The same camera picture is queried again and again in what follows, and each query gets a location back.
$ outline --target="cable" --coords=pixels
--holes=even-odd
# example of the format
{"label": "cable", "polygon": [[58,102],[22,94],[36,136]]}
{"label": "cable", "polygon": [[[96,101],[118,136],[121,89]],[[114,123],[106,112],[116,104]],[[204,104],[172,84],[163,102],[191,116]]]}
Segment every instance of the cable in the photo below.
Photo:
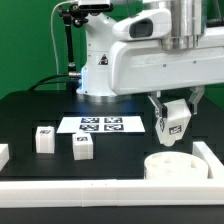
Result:
{"label": "cable", "polygon": [[41,79],[39,82],[37,82],[35,85],[31,86],[28,91],[33,91],[36,86],[38,86],[39,84],[44,84],[44,82],[51,80],[51,79],[56,79],[56,78],[60,78],[60,77],[69,77],[67,74],[62,74],[62,75],[52,75],[49,76],[47,78]]}
{"label": "cable", "polygon": [[128,0],[126,0],[126,5],[127,5],[128,17],[131,17],[131,10],[130,10]]}
{"label": "cable", "polygon": [[59,74],[60,68],[59,68],[58,52],[57,52],[57,46],[56,46],[55,34],[54,34],[54,15],[55,15],[55,12],[56,12],[56,10],[59,6],[62,6],[62,5],[65,5],[65,4],[72,4],[74,2],[76,2],[76,1],[61,2],[54,7],[54,9],[52,10],[52,13],[51,13],[51,38],[52,38],[53,48],[54,48],[54,56],[55,56],[55,63],[56,63],[56,74]]}
{"label": "cable", "polygon": [[32,86],[31,88],[29,88],[29,91],[33,91],[35,90],[38,86],[42,86],[42,85],[49,85],[49,84],[59,84],[59,83],[64,83],[66,84],[66,82],[61,81],[61,82],[44,82],[44,83],[37,83],[36,85]]}

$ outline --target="white cube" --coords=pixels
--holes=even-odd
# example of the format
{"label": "white cube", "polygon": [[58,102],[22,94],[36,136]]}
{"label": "white cube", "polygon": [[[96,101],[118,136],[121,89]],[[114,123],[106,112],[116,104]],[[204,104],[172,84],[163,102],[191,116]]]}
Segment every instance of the white cube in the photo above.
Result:
{"label": "white cube", "polygon": [[74,160],[93,159],[93,141],[90,133],[72,135]]}
{"label": "white cube", "polygon": [[168,109],[167,118],[159,118],[156,131],[161,144],[171,146],[180,140],[191,118],[191,112],[184,99],[164,103]]}
{"label": "white cube", "polygon": [[7,144],[0,144],[0,171],[9,160],[9,148]]}
{"label": "white cube", "polygon": [[37,127],[36,132],[36,152],[54,153],[55,131],[54,127]]}

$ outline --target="marker on cube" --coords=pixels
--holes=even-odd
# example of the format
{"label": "marker on cube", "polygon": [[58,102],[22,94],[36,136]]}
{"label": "marker on cube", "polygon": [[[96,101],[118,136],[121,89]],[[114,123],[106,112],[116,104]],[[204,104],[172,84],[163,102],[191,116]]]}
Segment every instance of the marker on cube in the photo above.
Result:
{"label": "marker on cube", "polygon": [[54,127],[37,127],[36,132],[36,152],[54,153],[55,131]]}
{"label": "marker on cube", "polygon": [[74,160],[93,159],[93,141],[90,133],[79,131],[72,135]]}

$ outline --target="white cylindrical container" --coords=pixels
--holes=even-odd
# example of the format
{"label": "white cylindrical container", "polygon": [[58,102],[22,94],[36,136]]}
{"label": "white cylindrical container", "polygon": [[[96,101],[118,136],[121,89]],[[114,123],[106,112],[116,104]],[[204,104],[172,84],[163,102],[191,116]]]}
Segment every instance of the white cylindrical container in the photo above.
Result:
{"label": "white cylindrical container", "polygon": [[145,159],[145,179],[207,179],[208,165],[182,152],[160,152]]}

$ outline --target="white plastic housing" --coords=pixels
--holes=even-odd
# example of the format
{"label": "white plastic housing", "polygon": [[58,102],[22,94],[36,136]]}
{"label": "white plastic housing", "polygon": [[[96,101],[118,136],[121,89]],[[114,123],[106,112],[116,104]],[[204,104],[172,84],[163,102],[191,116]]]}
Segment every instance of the white plastic housing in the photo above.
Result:
{"label": "white plastic housing", "polygon": [[36,152],[54,153],[55,130],[54,127],[37,127],[36,132]]}
{"label": "white plastic housing", "polygon": [[117,41],[112,34],[115,20],[104,14],[87,17],[86,28],[87,62],[82,68],[82,85],[78,94],[90,96],[115,96],[108,86],[108,73],[111,58],[109,50]]}
{"label": "white plastic housing", "polygon": [[9,160],[9,148],[7,144],[0,144],[0,171]]}
{"label": "white plastic housing", "polygon": [[158,40],[116,42],[109,86],[122,95],[223,83],[223,46],[223,27],[207,29],[189,50],[163,51]]}
{"label": "white plastic housing", "polygon": [[156,132],[160,144],[172,146],[175,141],[182,139],[191,118],[191,112],[184,99],[164,103],[168,109],[167,118],[159,118]]}
{"label": "white plastic housing", "polygon": [[[130,35],[131,25],[145,20],[150,19],[153,23],[153,32],[149,37],[133,38]],[[170,33],[172,28],[171,23],[171,13],[168,9],[153,9],[146,10],[136,15],[135,17],[127,18],[116,23],[113,26],[113,34],[120,40],[130,41],[130,40],[146,40],[162,38],[168,33]]]}
{"label": "white plastic housing", "polygon": [[93,141],[90,133],[72,135],[74,160],[93,159]]}

